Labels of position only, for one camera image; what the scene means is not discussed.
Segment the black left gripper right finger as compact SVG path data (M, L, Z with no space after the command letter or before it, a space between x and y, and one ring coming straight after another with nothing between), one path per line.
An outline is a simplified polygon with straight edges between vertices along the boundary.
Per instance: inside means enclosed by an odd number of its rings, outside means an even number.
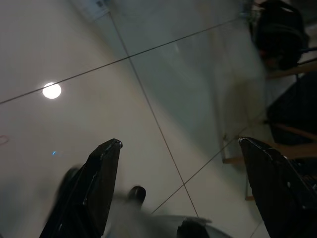
M289 159L251 137L238 140L252 194L271 238L317 236L317 160Z

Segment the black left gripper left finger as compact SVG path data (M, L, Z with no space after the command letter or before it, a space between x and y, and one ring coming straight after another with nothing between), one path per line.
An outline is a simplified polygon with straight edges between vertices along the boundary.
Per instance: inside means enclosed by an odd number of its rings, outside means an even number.
M66 173L42 238L100 238L114 194L122 142L100 144L80 169Z

